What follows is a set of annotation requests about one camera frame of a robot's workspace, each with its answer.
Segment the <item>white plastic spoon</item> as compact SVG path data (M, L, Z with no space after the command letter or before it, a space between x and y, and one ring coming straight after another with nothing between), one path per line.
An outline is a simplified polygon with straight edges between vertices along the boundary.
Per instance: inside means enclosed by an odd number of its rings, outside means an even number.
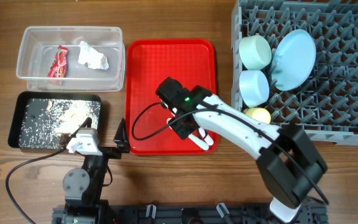
M193 141L199 148L201 148L202 150L204 151L208 151L209 150L209 147L203 140L201 140L199 137L198 137L198 133L197 135L195 136L194 134L190 134L188 136L188 139L190 139L191 141Z

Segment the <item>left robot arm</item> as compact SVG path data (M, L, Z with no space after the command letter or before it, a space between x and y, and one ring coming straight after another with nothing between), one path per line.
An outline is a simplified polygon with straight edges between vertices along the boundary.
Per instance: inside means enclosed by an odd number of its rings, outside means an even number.
M123 153L130 152L126 121L121 120L113 141L113 147L99 145L98 131L91 127L91 118L70 136L66 149L70 153L84 155L83 165L70 170L63 178L65 208L61 215L54 215L54 223L113 223L114 212L107 200L101 199L104 177L111 170L110 159L120 159Z

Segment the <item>red snack wrapper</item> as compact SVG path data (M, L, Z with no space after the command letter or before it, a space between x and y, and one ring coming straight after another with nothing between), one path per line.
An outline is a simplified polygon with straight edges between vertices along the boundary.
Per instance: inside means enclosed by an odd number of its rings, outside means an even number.
M58 46L55 59L48 71L48 78L63 78L67 69L68 48L62 45Z

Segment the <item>light blue bowl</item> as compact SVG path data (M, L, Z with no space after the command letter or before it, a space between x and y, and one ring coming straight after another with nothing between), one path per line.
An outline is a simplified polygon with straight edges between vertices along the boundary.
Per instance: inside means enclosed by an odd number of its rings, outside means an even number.
M260 70L242 71L239 77L239 91L244 103L256 107L265 103L269 98L269 83Z

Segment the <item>white plastic fork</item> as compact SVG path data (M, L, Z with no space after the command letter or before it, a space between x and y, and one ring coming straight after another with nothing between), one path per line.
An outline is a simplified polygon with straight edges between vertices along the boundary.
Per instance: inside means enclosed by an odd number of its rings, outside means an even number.
M212 146L214 144L214 140L208 134L208 131L203 128L198 128L197 130L198 137L203 140L208 146Z

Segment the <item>green bowl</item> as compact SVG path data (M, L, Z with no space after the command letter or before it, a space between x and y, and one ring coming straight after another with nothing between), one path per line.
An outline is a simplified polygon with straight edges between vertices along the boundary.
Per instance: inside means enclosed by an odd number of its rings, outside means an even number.
M260 35L242 38L239 42L239 55L248 70L261 70L272 60L269 43Z

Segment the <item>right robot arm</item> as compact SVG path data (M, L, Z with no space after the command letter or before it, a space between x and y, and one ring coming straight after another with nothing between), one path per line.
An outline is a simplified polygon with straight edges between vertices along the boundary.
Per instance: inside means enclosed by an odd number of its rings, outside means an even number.
M230 140L255 159L273 196L270 211L282 223L295 219L311 189L322 193L317 184L328 167L301 127L282 129L257 121L201 86L169 88L159 97L174 114L172 127L180 128L181 138L192 129L203 128Z

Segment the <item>white tissue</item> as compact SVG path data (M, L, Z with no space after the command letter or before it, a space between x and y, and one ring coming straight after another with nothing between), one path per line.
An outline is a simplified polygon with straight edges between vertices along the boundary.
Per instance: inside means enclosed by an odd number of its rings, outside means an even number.
M87 64L88 68L91 69L107 70L109 68L107 57L104 54L98 52L84 41L80 42L79 47L79 64Z

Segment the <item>yellow cup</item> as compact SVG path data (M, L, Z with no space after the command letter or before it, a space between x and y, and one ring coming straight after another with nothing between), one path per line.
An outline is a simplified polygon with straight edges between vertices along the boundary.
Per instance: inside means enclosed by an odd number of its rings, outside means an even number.
M272 119L270 113L265 108L247 108L243 113L257 121L267 124L270 124Z

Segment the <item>light blue plate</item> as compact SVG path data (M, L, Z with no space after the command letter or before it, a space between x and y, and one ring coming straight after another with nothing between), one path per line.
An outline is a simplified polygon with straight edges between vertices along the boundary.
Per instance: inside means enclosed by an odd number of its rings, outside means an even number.
M275 50L272 80L281 91L298 88L309 77L316 60L313 38L302 29L288 33Z

